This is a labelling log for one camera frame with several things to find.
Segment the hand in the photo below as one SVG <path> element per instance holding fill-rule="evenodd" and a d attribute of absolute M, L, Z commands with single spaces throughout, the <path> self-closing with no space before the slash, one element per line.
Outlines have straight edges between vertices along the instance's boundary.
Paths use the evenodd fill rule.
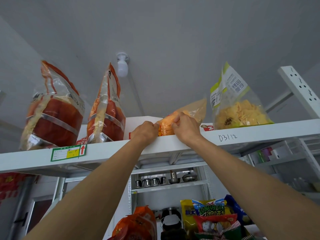
<path fill-rule="evenodd" d="M 193 141 L 203 138 L 198 122 L 182 112 L 174 118 L 172 129 L 178 139 L 188 147 L 191 147 Z"/>
<path fill-rule="evenodd" d="M 150 121 L 144 121 L 142 125 L 139 125 L 131 132 L 131 139 L 140 141 L 146 147 L 158 137 L 158 132 L 158 123 L 153 124 Z"/>

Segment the forearm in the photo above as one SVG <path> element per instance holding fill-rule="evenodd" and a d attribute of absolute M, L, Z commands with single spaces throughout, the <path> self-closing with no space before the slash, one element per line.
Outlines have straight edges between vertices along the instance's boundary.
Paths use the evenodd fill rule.
<path fill-rule="evenodd" d="M 130 140 L 60 201 L 27 239 L 102 239 L 145 148 Z"/>
<path fill-rule="evenodd" d="M 268 239 L 320 239 L 320 210 L 314 202 L 204 138 L 195 140 L 191 148 L 206 161 Z M 292 228 L 297 222 L 299 227 Z"/>

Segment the yellow chip bag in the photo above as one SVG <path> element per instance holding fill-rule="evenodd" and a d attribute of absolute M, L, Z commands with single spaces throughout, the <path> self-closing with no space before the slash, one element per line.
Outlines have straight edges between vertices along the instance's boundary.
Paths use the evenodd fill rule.
<path fill-rule="evenodd" d="M 273 124 L 257 95 L 227 62 L 210 93 L 215 130 Z"/>
<path fill-rule="evenodd" d="M 199 200 L 203 205 L 206 205 L 209 202 L 212 202 L 213 200 Z M 226 215 L 230 215 L 230 209 L 226 206 L 227 202 L 225 201 L 225 213 Z M 184 229 L 186 230 L 187 235 L 190 237 L 190 239 L 195 238 L 195 234 L 198 232 L 198 225 L 196 220 L 193 216 L 196 216 L 196 210 L 193 206 L 192 200 L 181 200 L 180 201 L 181 208 L 182 208 L 182 221 L 184 225 Z"/>

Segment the light bulb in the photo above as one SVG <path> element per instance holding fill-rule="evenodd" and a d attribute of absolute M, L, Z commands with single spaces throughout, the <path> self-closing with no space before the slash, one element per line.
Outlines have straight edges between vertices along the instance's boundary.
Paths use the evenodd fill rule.
<path fill-rule="evenodd" d="M 118 76 L 125 77 L 128 75 L 128 64 L 124 60 L 118 61 Z"/>

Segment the orange plastic bag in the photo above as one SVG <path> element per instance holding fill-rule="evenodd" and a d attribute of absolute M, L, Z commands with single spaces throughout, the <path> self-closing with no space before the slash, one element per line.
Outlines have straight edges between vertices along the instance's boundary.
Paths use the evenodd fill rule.
<path fill-rule="evenodd" d="M 34 90 L 20 149 L 35 150 L 76 144 L 85 104 L 66 75 L 46 61 L 43 83 Z"/>
<path fill-rule="evenodd" d="M 192 118 L 195 118 L 195 120 L 198 122 L 200 126 L 201 122 L 206 116 L 206 108 L 207 108 L 207 100 L 204 98 L 174 111 L 172 114 L 158 121 L 160 125 L 158 136 L 174 135 L 174 131 L 171 125 L 173 123 L 174 118 L 177 117 L 177 115 L 180 112 L 183 112 L 186 115 Z"/>
<path fill-rule="evenodd" d="M 120 105 L 120 91 L 118 77 L 110 63 L 89 115 L 88 144 L 123 140 L 126 117 Z"/>
<path fill-rule="evenodd" d="M 118 222 L 109 239 L 157 239 L 155 215 L 147 205 L 136 207 L 134 214 L 128 215 Z"/>

